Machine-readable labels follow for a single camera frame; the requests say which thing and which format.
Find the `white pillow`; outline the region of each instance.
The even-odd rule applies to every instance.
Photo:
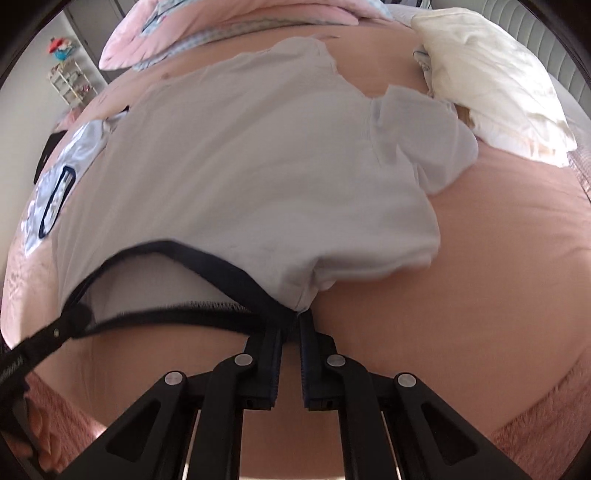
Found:
[[[568,165],[577,143],[538,58],[498,25],[464,8],[417,13],[412,28],[431,57],[434,97],[470,110],[489,145]]]

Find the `shirt sleeve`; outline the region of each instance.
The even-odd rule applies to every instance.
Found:
[[[478,157],[478,142],[451,103],[390,86],[372,101],[370,133],[383,164],[410,162],[419,186],[435,194]]]

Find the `white shelving unit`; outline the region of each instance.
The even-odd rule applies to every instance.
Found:
[[[70,107],[85,104],[90,92],[98,94],[72,57],[55,65],[50,70],[48,78],[56,92]]]

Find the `light blue fabric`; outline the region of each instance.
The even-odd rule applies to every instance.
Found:
[[[154,12],[150,15],[148,20],[146,21],[143,29],[142,29],[142,36],[148,36],[154,32],[158,28],[158,26],[162,23],[167,16],[169,16],[175,10],[179,8],[186,7],[187,5],[193,4],[195,2],[200,2],[202,0],[161,0],[158,3]],[[384,5],[380,0],[364,0],[369,5],[374,7],[384,18],[392,19],[392,14],[386,5]]]
[[[332,22],[315,20],[313,18],[307,20],[281,20],[278,18],[263,18],[260,20],[252,20],[250,22],[242,22],[233,24],[228,28],[207,28],[201,32],[195,33],[187,38],[184,38],[175,44],[171,45],[166,50],[157,54],[154,57],[144,60],[134,65],[134,70],[145,70],[152,65],[155,65],[167,58],[174,57],[179,53],[187,51],[191,48],[205,45],[217,40],[225,40],[226,38],[238,37],[247,33],[258,32],[262,30],[269,30],[270,28],[289,27],[292,25],[335,25]]]

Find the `finger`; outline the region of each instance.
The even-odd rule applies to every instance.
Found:
[[[51,464],[57,466],[61,459],[61,440],[56,435],[50,435]]]
[[[50,443],[50,435],[51,435],[51,420],[49,414],[43,410],[42,408],[39,409],[41,412],[41,418],[43,421],[43,427],[41,428],[41,434],[39,435],[39,446],[45,450],[46,452],[51,452],[51,443]]]
[[[3,433],[2,435],[4,437],[4,440],[6,440],[8,448],[10,448],[10,451],[15,457],[30,458],[33,456],[33,448],[29,444],[20,442],[8,433]]]
[[[39,466],[44,472],[48,472],[52,469],[53,464],[51,463],[51,455],[45,450],[39,453]]]
[[[35,437],[39,438],[41,436],[41,431],[43,429],[43,417],[41,415],[41,411],[29,399],[27,399],[27,410],[29,415],[29,426],[31,427],[31,431]]]
[[[57,465],[57,469],[56,469],[57,473],[62,473],[66,469],[67,466],[68,466],[68,462],[66,462],[65,459],[62,459],[60,461],[60,463]]]

